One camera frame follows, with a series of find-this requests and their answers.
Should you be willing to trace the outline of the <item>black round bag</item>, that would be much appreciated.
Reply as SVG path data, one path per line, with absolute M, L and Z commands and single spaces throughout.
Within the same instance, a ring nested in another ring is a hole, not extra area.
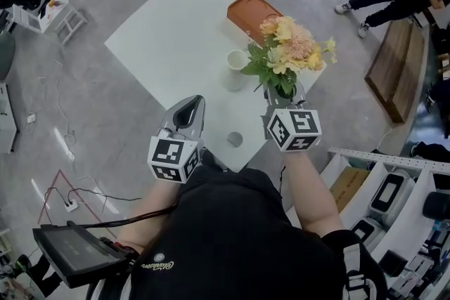
M 422 214 L 435 221 L 450 220 L 450 194 L 429 193 L 424 201 Z

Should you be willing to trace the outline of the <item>person's black shirt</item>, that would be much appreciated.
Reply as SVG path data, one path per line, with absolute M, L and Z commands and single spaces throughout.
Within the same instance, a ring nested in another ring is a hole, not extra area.
M 131 272 L 129 300 L 342 300 L 341 252 L 292 226 L 258 170 L 200 166 Z

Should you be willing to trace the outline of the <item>orange wooden box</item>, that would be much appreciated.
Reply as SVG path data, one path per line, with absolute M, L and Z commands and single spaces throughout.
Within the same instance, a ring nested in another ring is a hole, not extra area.
M 282 14 L 265 0 L 235 0 L 227 10 L 227 18 L 260 46 L 264 43 L 264 35 L 259 26 L 278 16 Z

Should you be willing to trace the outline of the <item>white shelving unit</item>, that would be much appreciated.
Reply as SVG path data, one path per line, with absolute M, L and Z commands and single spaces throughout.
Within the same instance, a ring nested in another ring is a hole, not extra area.
M 425 199 L 435 190 L 433 175 L 450 176 L 450 164 L 340 148 L 330 148 L 328 152 L 330 161 L 321 173 L 328 187 L 334 184 L 345 167 L 350 165 L 351 160 L 359 160 L 363 164 L 374 164 L 356 195 L 340 213 L 346 228 L 351 228 L 362 216 L 368 214 L 369 201 L 381 188 L 382 180 L 389 170 L 405 170 L 418 176 L 412 193 L 393 226 L 372 251 L 372 257 L 376 261 L 380 261 L 385 253 L 391 250 L 408 260 L 408 265 L 417 265 L 418 262 L 414 258 L 419 255 L 435 224 L 432 219 L 423 216 Z

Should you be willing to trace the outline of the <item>brown wooden bench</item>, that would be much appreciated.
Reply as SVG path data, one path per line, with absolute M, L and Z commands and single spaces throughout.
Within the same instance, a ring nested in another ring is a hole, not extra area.
M 389 24 L 365 81 L 393 124 L 408 119 L 418 87 L 425 40 L 409 20 Z

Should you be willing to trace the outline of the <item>white low cabinet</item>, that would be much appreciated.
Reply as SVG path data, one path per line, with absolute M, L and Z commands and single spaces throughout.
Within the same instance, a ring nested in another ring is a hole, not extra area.
M 8 97 L 8 87 L 0 82 L 0 154 L 13 152 L 13 144 L 18 133 L 13 110 Z

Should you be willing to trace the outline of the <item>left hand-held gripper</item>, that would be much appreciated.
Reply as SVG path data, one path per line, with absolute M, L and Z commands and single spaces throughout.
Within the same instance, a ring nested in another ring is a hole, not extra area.
M 200 164 L 205 106 L 205 99 L 194 95 L 166 111 L 163 127 L 151 137 L 148 151 L 147 163 L 156 179 L 186 183 Z

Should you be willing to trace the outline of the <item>white vase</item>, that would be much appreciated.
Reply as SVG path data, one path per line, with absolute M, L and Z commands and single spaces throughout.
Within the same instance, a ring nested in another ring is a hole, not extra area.
M 242 70 L 248 65 L 248 57 L 245 52 L 234 50 L 227 56 L 227 68 L 224 73 L 224 86 L 228 91 L 241 90 L 246 82 Z

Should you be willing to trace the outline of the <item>black square box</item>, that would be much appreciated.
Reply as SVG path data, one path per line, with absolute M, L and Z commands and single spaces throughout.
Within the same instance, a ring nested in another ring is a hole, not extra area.
M 406 267 L 407 263 L 408 261 L 404 257 L 391 250 L 387 250 L 379 261 L 379 265 L 383 272 L 391 278 L 398 277 Z

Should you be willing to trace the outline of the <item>yellow flowers bunch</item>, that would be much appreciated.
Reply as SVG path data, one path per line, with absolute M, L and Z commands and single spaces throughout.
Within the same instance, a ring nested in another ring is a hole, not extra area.
M 297 77 L 304 70 L 319 72 L 326 61 L 337 62 L 334 38 L 316 41 L 308 29 L 291 17 L 268 18 L 259 30 L 262 43 L 248 44 L 249 62 L 241 73 L 257 76 L 260 84 L 272 86 L 285 98 L 296 94 Z

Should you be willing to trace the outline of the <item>white chair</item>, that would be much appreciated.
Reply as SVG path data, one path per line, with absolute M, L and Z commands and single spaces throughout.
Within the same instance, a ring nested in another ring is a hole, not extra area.
M 36 32 L 38 34 L 43 33 L 37 16 L 19 6 L 16 6 L 15 4 L 13 4 L 12 7 L 8 8 L 7 11 L 9 13 L 8 19 L 11 22 L 21 25 L 22 27 L 32 30 L 33 32 Z

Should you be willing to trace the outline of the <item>storage bin with black lid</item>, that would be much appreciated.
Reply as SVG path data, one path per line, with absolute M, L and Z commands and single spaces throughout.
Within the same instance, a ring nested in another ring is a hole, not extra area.
M 372 252 L 385 236 L 382 226 L 377 221 L 367 217 L 355 223 L 351 231 L 360 237 L 369 252 Z
M 415 184 L 404 170 L 398 169 L 388 173 L 368 207 L 370 217 L 390 228 L 409 199 Z

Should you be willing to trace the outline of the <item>grey cushioned chair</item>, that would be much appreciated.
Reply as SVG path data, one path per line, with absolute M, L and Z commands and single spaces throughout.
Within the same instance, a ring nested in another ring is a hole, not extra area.
M 3 31 L 0 34 L 0 82 L 6 80 L 15 55 L 15 39 L 12 34 Z

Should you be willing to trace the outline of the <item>person's left forearm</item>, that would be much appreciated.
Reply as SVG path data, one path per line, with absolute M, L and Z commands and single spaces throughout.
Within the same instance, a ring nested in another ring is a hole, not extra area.
M 170 181 L 154 181 L 147 195 L 131 213 L 131 217 L 172 206 L 176 202 L 180 185 L 180 183 Z M 117 241 L 141 253 L 157 237 L 166 219 L 167 215 L 163 215 L 122 226 L 117 236 Z

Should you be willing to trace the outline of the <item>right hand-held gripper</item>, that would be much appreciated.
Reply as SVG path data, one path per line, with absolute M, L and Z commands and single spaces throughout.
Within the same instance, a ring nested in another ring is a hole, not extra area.
M 279 96 L 276 87 L 263 85 L 267 101 L 262 115 L 264 137 L 281 152 L 302 152 L 319 143 L 322 130 L 319 115 L 310 108 L 303 85 L 297 82 L 291 99 Z

